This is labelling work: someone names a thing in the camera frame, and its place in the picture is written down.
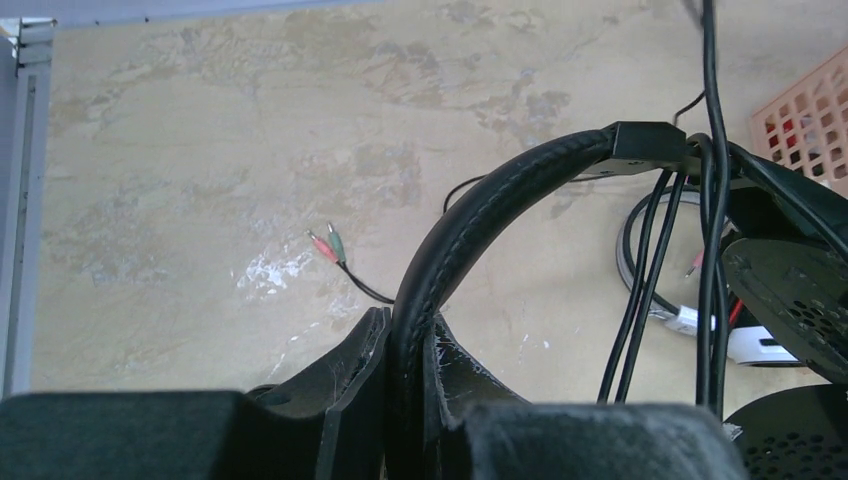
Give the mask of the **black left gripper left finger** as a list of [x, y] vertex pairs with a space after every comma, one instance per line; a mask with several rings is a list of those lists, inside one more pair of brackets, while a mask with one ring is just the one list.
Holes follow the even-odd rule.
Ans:
[[1, 405], [5, 479], [377, 479], [390, 312], [248, 392], [39, 393]]

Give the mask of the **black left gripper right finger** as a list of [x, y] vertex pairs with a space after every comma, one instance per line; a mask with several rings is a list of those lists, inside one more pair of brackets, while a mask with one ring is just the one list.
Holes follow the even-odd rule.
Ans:
[[426, 337], [426, 479], [746, 479], [720, 423], [683, 404], [532, 404], [455, 339]]

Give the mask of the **white and black headphones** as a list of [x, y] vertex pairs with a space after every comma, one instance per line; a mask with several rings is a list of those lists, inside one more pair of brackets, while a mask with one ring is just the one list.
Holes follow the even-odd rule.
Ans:
[[[651, 196], [643, 197], [626, 217], [616, 241], [616, 265], [619, 276], [631, 287], [636, 271], [632, 253], [631, 236], [636, 221], [647, 210]], [[735, 364], [760, 368], [798, 368], [802, 363], [780, 345], [772, 334], [754, 317], [747, 306], [734, 294], [729, 295], [729, 340], [727, 355]], [[697, 310], [685, 305], [674, 305], [660, 294], [653, 296], [649, 315], [677, 333], [697, 335]]]

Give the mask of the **black headband headset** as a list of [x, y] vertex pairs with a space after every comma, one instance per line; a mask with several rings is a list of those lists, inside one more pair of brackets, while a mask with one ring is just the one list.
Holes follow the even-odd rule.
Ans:
[[[425, 340], [439, 311], [497, 236], [526, 209], [588, 172], [658, 169], [695, 183], [711, 251], [700, 288], [710, 319], [697, 334], [696, 402], [738, 450], [748, 478], [847, 475], [847, 201], [786, 167], [667, 123], [618, 122], [526, 151], [463, 195], [419, 247], [399, 288], [387, 349], [386, 464], [426, 479]], [[728, 350], [727, 294], [823, 378], [718, 410]]]

